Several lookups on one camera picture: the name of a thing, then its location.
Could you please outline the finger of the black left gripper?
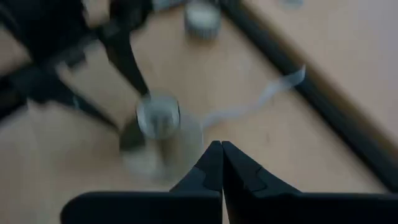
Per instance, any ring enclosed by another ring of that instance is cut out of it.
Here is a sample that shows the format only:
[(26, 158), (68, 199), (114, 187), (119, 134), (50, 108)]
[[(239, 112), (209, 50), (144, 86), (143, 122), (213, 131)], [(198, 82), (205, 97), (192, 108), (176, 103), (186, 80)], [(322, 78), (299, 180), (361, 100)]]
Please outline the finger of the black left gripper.
[(140, 95), (148, 94), (149, 89), (132, 51), (129, 32), (120, 31), (114, 36), (113, 51), (113, 63), (120, 73)]
[(117, 31), (115, 34), (105, 34), (102, 43), (106, 49), (108, 60), (114, 65), (119, 73), (141, 96), (148, 94), (148, 86), (139, 70), (134, 57), (130, 33), (128, 31)]

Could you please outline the brushed metal lamp socket base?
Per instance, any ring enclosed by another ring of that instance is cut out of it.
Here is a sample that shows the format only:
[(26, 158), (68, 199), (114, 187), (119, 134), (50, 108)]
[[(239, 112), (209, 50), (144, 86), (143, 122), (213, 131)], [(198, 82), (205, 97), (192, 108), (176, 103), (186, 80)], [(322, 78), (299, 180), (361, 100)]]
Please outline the brushed metal lamp socket base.
[(181, 179), (203, 154), (199, 122), (165, 93), (146, 95), (119, 137), (124, 165), (154, 181)]

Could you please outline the light wood desk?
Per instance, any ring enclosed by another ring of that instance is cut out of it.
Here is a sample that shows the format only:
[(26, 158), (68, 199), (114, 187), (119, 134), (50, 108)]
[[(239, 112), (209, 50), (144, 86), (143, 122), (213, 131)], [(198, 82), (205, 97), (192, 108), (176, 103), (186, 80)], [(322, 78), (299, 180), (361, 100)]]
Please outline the light wood desk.
[(398, 147), (398, 0), (244, 0)]

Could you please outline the small patterned candle jar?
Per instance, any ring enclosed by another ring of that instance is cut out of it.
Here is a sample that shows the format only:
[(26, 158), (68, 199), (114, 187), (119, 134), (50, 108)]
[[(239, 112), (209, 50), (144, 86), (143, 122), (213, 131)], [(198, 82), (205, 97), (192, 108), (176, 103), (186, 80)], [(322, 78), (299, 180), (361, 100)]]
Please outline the small patterned candle jar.
[(221, 27), (221, 10), (208, 0), (191, 0), (184, 7), (184, 26), (188, 34), (210, 40), (214, 39)]

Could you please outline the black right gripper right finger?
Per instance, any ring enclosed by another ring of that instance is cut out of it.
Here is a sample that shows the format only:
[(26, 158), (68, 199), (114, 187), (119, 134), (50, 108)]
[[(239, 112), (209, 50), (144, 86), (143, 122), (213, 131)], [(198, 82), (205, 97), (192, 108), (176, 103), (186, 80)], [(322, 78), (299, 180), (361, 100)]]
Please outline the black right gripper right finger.
[(230, 224), (398, 224), (398, 194), (302, 192), (231, 142), (222, 147)]

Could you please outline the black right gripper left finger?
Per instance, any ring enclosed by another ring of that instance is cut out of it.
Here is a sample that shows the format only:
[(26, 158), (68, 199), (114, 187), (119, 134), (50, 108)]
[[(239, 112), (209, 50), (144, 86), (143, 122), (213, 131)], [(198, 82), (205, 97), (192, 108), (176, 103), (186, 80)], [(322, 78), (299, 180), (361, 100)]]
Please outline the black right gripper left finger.
[(211, 224), (222, 222), (223, 148), (213, 141), (166, 192), (87, 192), (67, 202), (61, 224)]

